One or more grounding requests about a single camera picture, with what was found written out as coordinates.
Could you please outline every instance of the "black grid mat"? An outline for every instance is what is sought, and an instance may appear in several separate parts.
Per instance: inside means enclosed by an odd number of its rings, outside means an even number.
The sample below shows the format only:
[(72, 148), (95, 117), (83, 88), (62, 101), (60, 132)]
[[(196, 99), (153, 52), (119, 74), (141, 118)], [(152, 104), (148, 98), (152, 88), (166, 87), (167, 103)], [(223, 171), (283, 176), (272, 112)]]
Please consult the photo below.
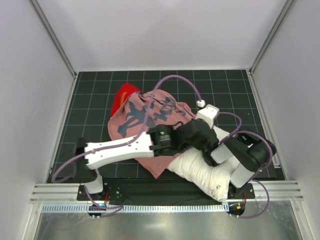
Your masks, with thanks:
[[(265, 136), (256, 102), (245, 70), (171, 70), (171, 71), (108, 71), (81, 72), (76, 83), (68, 115), (62, 131), (52, 173), (73, 157), (75, 141), (85, 137), (88, 142), (110, 141), (107, 124), (116, 92), (126, 82), (144, 93), (153, 90), (157, 81), (168, 75), (181, 75), (191, 80), (206, 104), (231, 112), (242, 118), (242, 129)], [(196, 94), (184, 81), (172, 79), (164, 82), (161, 89), (172, 94), (178, 102), (187, 103), (197, 112)], [(216, 125), (232, 132), (237, 122), (233, 116), (221, 115)], [(134, 159), (111, 163), (99, 169), (104, 178), (153, 178)], [(72, 172), (64, 169), (58, 177)], [(260, 173), (258, 178), (275, 178), (273, 165)], [(178, 178), (166, 170), (160, 178)]]

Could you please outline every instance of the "white padded sleeve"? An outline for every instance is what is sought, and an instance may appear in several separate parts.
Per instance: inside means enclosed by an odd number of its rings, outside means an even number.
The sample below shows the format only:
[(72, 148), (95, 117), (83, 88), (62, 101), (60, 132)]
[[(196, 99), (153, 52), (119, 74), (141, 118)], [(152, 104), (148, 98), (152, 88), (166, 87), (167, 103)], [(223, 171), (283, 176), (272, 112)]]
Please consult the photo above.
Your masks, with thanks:
[[(219, 140), (229, 134), (216, 126), (214, 131)], [(216, 167), (209, 166), (201, 151), (190, 148), (176, 157), (167, 169), (193, 182), (205, 194), (222, 202), (228, 198), (230, 175), (238, 165), (239, 161), (233, 156)]]

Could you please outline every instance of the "pink cloth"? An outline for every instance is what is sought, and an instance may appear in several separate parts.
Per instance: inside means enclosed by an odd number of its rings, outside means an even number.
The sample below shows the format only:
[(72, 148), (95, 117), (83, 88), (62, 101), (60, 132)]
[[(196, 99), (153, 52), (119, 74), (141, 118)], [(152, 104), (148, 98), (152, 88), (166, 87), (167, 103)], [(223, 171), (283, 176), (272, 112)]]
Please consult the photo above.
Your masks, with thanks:
[[(135, 92), (128, 97), (108, 122), (108, 132), (112, 140), (132, 137), (139, 133), (151, 95), (151, 91), (145, 94)], [(186, 124), (195, 117), (186, 103), (176, 102), (175, 98), (166, 91), (156, 90), (154, 99), (148, 113), (146, 131), (160, 124), (175, 125), (179, 121)], [(174, 156), (136, 158), (156, 179), (173, 159)]]

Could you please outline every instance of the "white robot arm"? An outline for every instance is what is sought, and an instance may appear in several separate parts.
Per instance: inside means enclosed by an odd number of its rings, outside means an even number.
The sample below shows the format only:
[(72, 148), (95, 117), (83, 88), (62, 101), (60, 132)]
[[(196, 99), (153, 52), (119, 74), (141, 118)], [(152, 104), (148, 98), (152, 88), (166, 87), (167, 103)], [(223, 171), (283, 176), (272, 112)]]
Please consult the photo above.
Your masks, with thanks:
[[(244, 144), (239, 138), (230, 137), (219, 145), (217, 133), (221, 129), (214, 126), (218, 115), (219, 109), (208, 104), (197, 112), (194, 120), (175, 130), (172, 126), (158, 125), (143, 132), (136, 141), (128, 145), (97, 152), (95, 149), (128, 143), (135, 136), (108, 142), (89, 142), (84, 151), (93, 153), (85, 156), (85, 165), (90, 170), (97, 170), (104, 165), (132, 158), (174, 156), (194, 147), (202, 151), (203, 158), (212, 166), (236, 157), (238, 164), (230, 174), (230, 184), (234, 189), (240, 189), (267, 162), (269, 156), (264, 144), (250, 144), (248, 148), (248, 144)], [(103, 191), (102, 176), (96, 172), (96, 179), (85, 183), (90, 194)]]

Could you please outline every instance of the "red cloth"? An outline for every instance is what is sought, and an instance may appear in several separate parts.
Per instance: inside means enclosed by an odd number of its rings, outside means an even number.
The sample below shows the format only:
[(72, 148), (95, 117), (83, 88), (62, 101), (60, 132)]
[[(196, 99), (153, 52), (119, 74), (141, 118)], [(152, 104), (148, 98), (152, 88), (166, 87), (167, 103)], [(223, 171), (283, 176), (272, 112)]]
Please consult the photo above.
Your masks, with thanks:
[(135, 92), (140, 93), (141, 90), (128, 82), (122, 84), (120, 90), (115, 94), (110, 117), (112, 117), (116, 113), (116, 111), (122, 106), (122, 104), (125, 103), (127, 98)]

